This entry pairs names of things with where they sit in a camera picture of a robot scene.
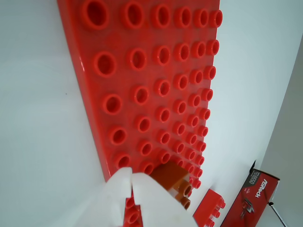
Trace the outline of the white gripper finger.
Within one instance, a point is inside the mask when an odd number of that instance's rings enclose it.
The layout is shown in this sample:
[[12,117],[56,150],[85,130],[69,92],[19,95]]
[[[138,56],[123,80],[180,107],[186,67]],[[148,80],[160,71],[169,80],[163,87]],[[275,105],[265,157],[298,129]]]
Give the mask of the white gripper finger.
[[131,197],[132,169],[123,167],[113,174],[97,197],[98,227],[121,227],[124,224],[125,202]]
[[144,173],[132,174],[134,202],[144,227],[196,227],[194,218],[160,184]]

